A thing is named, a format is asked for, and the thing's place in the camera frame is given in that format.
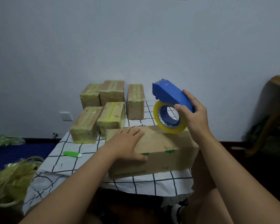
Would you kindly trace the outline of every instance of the person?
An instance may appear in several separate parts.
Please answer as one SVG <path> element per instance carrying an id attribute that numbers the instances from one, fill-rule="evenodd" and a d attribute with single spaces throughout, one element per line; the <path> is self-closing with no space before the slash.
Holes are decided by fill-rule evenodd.
<path id="1" fill-rule="evenodd" d="M 194 220 L 190 207 L 179 209 L 182 224 L 280 223 L 280 202 L 250 175 L 218 142 L 208 127 L 206 108 L 188 91 L 183 90 L 195 106 L 175 105 L 187 119 L 193 140 L 199 145 L 217 186 L 203 200 Z M 134 152 L 144 135 L 139 128 L 121 129 L 104 146 L 44 198 L 23 220 L 25 223 L 80 223 L 108 169 L 117 159 L 140 160 L 147 157 Z"/>

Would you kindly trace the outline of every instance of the white checkered tablecloth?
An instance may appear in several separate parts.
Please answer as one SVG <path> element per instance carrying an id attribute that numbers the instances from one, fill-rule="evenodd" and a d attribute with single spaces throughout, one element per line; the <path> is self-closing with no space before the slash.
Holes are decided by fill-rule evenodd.
<path id="1" fill-rule="evenodd" d="M 155 101 L 146 101 L 144 107 L 144 119 L 128 120 L 125 127 L 151 126 L 156 121 L 153 118 L 153 106 Z M 176 119 L 171 109 L 169 115 Z M 45 196 L 50 194 L 68 176 L 82 166 L 99 147 L 105 144 L 105 140 L 98 136 L 95 144 L 74 144 L 69 132 L 60 140 L 53 151 L 45 159 L 35 174 L 23 205 L 24 214 Z M 64 151 L 82 153 L 81 158 L 73 158 L 63 155 Z M 155 196 L 178 196 L 192 192 L 193 178 L 190 169 L 182 171 L 169 171 L 142 176 L 110 179 L 108 174 L 104 177 L 101 187 L 115 189 L 127 193 L 146 194 Z"/>

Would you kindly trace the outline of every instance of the box top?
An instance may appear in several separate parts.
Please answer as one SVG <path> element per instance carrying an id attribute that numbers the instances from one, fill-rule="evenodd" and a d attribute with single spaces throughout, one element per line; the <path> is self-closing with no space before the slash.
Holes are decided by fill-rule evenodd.
<path id="1" fill-rule="evenodd" d="M 186 128 L 179 134 L 170 134 L 164 132 L 158 125 L 139 127 L 145 132 L 138 141 L 134 151 L 140 154 L 149 154 L 153 152 L 168 152 L 183 148 L 198 148 L 198 145 L 192 139 L 190 132 Z M 118 129 L 106 131 L 106 142 L 108 142 L 118 131 Z"/>
<path id="2" fill-rule="evenodd" d="M 88 86 L 86 86 L 86 88 L 82 91 L 80 96 L 98 95 L 99 92 L 97 90 L 101 85 L 102 84 L 89 83 Z"/>
<path id="3" fill-rule="evenodd" d="M 106 80 L 98 89 L 99 92 L 123 92 L 123 80 Z"/>
<path id="4" fill-rule="evenodd" d="M 86 107 L 80 116 L 74 121 L 71 130 L 90 130 L 96 123 L 103 107 Z"/>
<path id="5" fill-rule="evenodd" d="M 130 84 L 128 91 L 128 101 L 144 101 L 144 89 L 142 84 Z"/>
<path id="6" fill-rule="evenodd" d="M 107 102 L 101 116 L 98 118 L 100 122 L 118 122 L 121 120 L 124 102 Z"/>

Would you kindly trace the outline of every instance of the taped cardboard box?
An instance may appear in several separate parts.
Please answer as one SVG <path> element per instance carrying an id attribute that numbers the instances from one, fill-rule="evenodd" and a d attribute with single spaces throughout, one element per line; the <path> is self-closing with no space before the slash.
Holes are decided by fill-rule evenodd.
<path id="1" fill-rule="evenodd" d="M 120 129 L 125 124 L 124 102 L 107 102 L 97 125 L 101 131 L 101 139 L 105 139 L 106 130 Z"/>
<path id="2" fill-rule="evenodd" d="M 97 91 L 102 84 L 90 83 L 80 94 L 83 109 L 86 107 L 101 106 L 101 99 Z"/>
<path id="3" fill-rule="evenodd" d="M 144 89 L 142 84 L 130 84 L 127 96 L 129 119 L 144 119 Z"/>
<path id="4" fill-rule="evenodd" d="M 105 106 L 107 102 L 120 102 L 124 100 L 124 81 L 106 80 L 98 89 L 101 104 Z"/>
<path id="5" fill-rule="evenodd" d="M 147 162 L 116 161 L 109 170 L 110 178 L 123 178 L 184 170 L 193 166 L 199 147 L 193 141 L 188 129 L 180 134 L 165 133 L 159 126 L 140 127 L 145 135 L 135 146 L 135 152 L 146 155 Z M 118 130 L 107 130 L 106 142 Z"/>
<path id="6" fill-rule="evenodd" d="M 95 144 L 99 133 L 96 121 L 102 110 L 103 107 L 86 107 L 74 121 L 70 134 L 75 144 Z"/>

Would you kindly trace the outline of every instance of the person's right arm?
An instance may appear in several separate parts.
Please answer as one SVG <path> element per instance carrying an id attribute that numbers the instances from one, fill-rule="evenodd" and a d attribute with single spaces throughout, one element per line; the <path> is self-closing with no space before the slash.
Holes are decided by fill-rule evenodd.
<path id="1" fill-rule="evenodd" d="M 280 223 L 280 202 L 214 138 L 206 108 L 188 91 L 183 92 L 195 106 L 195 113 L 184 105 L 174 108 L 186 117 L 234 224 Z"/>

